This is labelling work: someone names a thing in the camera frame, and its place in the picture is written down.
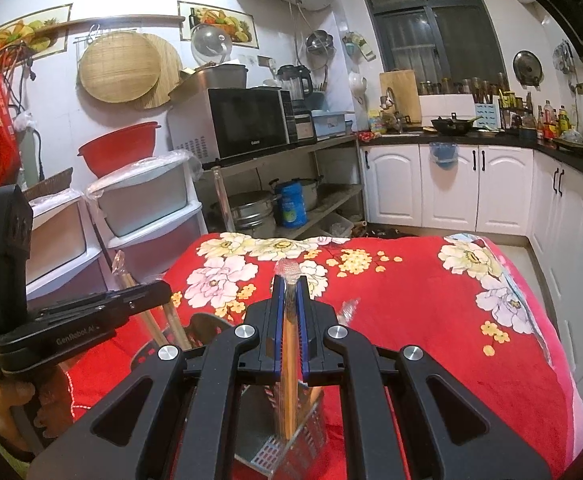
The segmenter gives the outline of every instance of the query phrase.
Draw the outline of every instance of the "wooden cutting board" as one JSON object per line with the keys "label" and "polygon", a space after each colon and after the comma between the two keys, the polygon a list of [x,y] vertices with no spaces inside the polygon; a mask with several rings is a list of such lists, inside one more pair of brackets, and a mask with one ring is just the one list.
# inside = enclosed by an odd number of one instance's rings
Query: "wooden cutting board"
{"label": "wooden cutting board", "polygon": [[160,77],[158,82],[149,92],[134,101],[134,107],[138,110],[158,108],[169,101],[171,92],[180,82],[180,71],[183,69],[183,61],[175,47],[160,36],[143,34],[154,46],[160,56]]}
{"label": "wooden cutting board", "polygon": [[160,55],[142,34],[111,32],[89,45],[80,59],[78,76],[83,88],[100,101],[134,101],[158,81]]}
{"label": "wooden cutting board", "polygon": [[423,114],[420,109],[420,97],[413,70],[396,70],[380,74],[380,95],[385,95],[391,87],[398,102],[398,111],[408,115],[412,123],[421,123]]}

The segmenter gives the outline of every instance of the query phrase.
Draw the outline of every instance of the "round wooden cutting board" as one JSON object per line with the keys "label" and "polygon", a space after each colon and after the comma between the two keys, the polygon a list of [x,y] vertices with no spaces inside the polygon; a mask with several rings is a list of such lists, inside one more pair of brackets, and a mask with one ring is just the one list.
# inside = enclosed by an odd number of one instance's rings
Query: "round wooden cutting board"
{"label": "round wooden cutting board", "polygon": [[143,36],[156,48],[160,56],[160,77],[156,86],[134,101],[134,108],[149,110],[158,108],[169,101],[169,92],[180,82],[183,61],[169,41],[154,34],[143,34]]}
{"label": "round wooden cutting board", "polygon": [[160,55],[142,34],[111,32],[88,47],[78,76],[85,90],[100,101],[134,101],[158,81]]}

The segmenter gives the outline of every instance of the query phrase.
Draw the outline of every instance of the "window frame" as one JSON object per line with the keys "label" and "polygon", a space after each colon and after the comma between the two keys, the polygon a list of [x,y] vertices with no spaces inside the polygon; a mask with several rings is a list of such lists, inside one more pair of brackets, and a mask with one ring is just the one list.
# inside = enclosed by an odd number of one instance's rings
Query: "window frame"
{"label": "window frame", "polygon": [[391,70],[396,70],[395,62],[393,59],[393,54],[391,52],[391,44],[385,27],[380,27],[380,20],[383,16],[396,16],[400,14],[406,14],[408,12],[425,12],[427,15],[427,21],[431,27],[431,33],[433,34],[433,40],[435,43],[434,53],[438,56],[438,60],[441,66],[442,77],[451,76],[451,66],[449,64],[449,59],[447,58],[447,53],[445,50],[445,45],[443,42],[443,35],[441,34],[440,28],[438,27],[438,21],[436,20],[435,10],[440,7],[481,7],[485,11],[487,18],[489,20],[489,25],[491,26],[492,34],[494,34],[495,42],[498,47],[498,56],[501,61],[502,72],[506,73],[507,66],[505,64],[505,59],[503,58],[503,51],[500,45],[500,40],[495,31],[494,22],[487,9],[487,5],[484,0],[420,0],[414,2],[410,0],[408,4],[398,5],[398,6],[383,6],[380,9],[372,7],[371,0],[365,0],[365,5],[367,7],[367,12],[371,18],[371,24],[373,26],[374,34],[379,41],[380,46],[380,60],[382,62],[383,70],[386,72]]}

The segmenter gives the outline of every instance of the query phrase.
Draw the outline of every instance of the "red tablecloth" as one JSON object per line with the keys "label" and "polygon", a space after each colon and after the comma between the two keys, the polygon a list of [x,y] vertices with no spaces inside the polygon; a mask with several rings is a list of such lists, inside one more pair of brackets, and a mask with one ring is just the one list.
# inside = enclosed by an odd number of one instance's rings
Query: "red tablecloth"
{"label": "red tablecloth", "polygon": [[[360,302],[350,326],[372,343],[417,344],[524,438],[558,477],[583,445],[582,402],[562,347],[515,267],[473,235],[380,240],[312,238],[303,242],[208,235],[167,273],[183,324],[209,312],[233,324],[270,296],[274,266],[297,259],[310,292],[339,310]],[[154,311],[161,326],[161,309]],[[76,417],[129,371],[147,342],[136,321],[72,368]],[[338,390],[324,401],[329,445],[309,478],[346,478]],[[253,478],[237,465],[235,478]]]}

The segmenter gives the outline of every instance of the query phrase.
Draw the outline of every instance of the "human hand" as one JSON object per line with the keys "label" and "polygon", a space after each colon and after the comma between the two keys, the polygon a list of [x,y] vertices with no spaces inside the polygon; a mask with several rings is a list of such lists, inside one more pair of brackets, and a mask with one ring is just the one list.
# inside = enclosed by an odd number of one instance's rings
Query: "human hand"
{"label": "human hand", "polygon": [[[0,436],[11,446],[30,451],[22,437],[9,409],[12,406],[25,406],[35,394],[32,383],[0,378]],[[69,381],[60,367],[54,368],[52,374],[38,387],[41,407],[36,413],[33,424],[45,428],[43,436],[56,438],[73,424],[72,395]]]}

